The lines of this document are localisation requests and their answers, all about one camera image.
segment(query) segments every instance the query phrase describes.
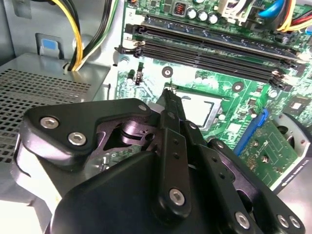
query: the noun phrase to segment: bolt head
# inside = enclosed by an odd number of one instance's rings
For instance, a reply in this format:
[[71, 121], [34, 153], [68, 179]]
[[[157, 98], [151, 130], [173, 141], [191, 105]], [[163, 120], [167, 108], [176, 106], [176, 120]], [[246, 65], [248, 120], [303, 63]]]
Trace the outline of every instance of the bolt head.
[[84, 145], [86, 143], [87, 138], [82, 133], [74, 132], [68, 136], [68, 140], [73, 145], [81, 146], [81, 145]]
[[46, 129], [55, 129], [59, 126], [59, 122], [53, 117], [44, 117], [40, 120], [42, 127]]
[[184, 195], [178, 189], [171, 189], [169, 191], [169, 197], [171, 201], [177, 206], [182, 206], [185, 203]]

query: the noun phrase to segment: ventilation grille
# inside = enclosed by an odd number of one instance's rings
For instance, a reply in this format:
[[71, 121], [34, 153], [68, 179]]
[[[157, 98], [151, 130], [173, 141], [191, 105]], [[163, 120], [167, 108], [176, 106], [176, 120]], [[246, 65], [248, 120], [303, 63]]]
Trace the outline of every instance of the ventilation grille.
[[90, 86], [12, 69], [0, 73], [0, 163], [12, 161], [20, 122], [27, 109], [79, 102]]

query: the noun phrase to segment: motherboard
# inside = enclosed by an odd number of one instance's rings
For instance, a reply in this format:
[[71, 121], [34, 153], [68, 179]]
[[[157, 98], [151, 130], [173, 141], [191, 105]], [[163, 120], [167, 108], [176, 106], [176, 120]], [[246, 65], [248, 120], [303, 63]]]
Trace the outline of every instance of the motherboard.
[[[267, 110], [268, 121], [238, 156], [270, 187], [298, 157], [270, 119], [286, 113], [305, 127], [312, 125], [312, 37], [308, 29], [281, 32], [274, 20], [259, 17], [271, 0], [243, 1], [244, 7], [234, 10], [241, 2], [127, 1], [115, 98], [150, 103], [170, 89], [205, 139], [219, 138], [232, 149]], [[293, 17], [311, 9], [296, 5]], [[274, 163], [284, 157], [280, 151], [256, 158], [255, 136], [259, 147], [281, 145], [291, 153], [281, 165]]]

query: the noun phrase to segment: metal surface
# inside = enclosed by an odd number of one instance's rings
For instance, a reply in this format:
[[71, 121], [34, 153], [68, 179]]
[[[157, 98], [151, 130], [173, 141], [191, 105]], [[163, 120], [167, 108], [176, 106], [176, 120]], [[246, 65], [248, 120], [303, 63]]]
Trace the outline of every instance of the metal surface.
[[47, 129], [55, 129], [59, 126], [59, 122], [53, 117], [44, 117], [40, 120], [42, 127]]
[[250, 223], [246, 216], [242, 212], [236, 212], [235, 213], [235, 218], [237, 222], [239, 223], [240, 226], [242, 226], [244, 229], [249, 229], [250, 228]]
[[[62, 10], [58, 6], [52, 6], [46, 2], [23, 0], [16, 4], [17, 1], [4, 0], [16, 56], [28, 52], [37, 53], [38, 48], [35, 35], [40, 34], [59, 38], [64, 50], [64, 58], [70, 59], [74, 52], [73, 44], [75, 37], [70, 23]], [[85, 0], [73, 0], [73, 2], [79, 15], [82, 38], [85, 38], [85, 41], [87, 41], [98, 30], [103, 14], [104, 1], [92, 0], [92, 4]], [[123, 4], [124, 1], [120, 0], [112, 25], [113, 30], [111, 30], [107, 39], [101, 45], [101, 54], [97, 52], [96, 56], [92, 56], [89, 59], [90, 62], [109, 66], [114, 63], [114, 47], [119, 46], [121, 37]], [[18, 17], [15, 8], [26, 11], [26, 16], [23, 17], [22, 14], [21, 17]]]
[[282, 215], [278, 214], [277, 219], [283, 225], [283, 227], [289, 228], [289, 224], [288, 224], [287, 220]]
[[6, 20], [3, 0], [0, 0], [0, 66], [14, 58], [9, 26]]
[[182, 206], [185, 202], [183, 193], [178, 189], [171, 189], [169, 191], [169, 197], [171, 201], [177, 206]]
[[300, 223], [298, 223], [297, 219], [295, 219], [292, 216], [289, 216], [289, 219], [291, 220], [292, 224], [296, 227], [296, 228], [300, 228]]
[[92, 101], [108, 68], [64, 75], [63, 61], [24, 54], [0, 67], [0, 163], [11, 163], [24, 112], [35, 106]]
[[71, 133], [68, 136], [68, 140], [73, 145], [81, 146], [81, 145], [84, 145], [86, 143], [87, 138], [85, 137], [84, 134], [75, 132], [75, 133]]

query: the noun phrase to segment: electrolytic capacitor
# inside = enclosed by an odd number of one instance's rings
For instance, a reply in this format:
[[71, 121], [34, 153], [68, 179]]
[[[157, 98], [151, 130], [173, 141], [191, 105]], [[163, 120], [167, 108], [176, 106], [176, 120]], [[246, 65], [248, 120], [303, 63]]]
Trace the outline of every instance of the electrolytic capacitor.
[[216, 13], [211, 12], [208, 14], [208, 23], [209, 24], [216, 24], [216, 23], [218, 23], [218, 20], [219, 20], [219, 18], [216, 15]]
[[208, 18], [208, 13], [204, 10], [197, 11], [197, 17], [200, 21], [206, 21]]
[[190, 19], [190, 20], [193, 20], [195, 19], [197, 16], [197, 12], [194, 8], [189, 8], [187, 10], [187, 17]]

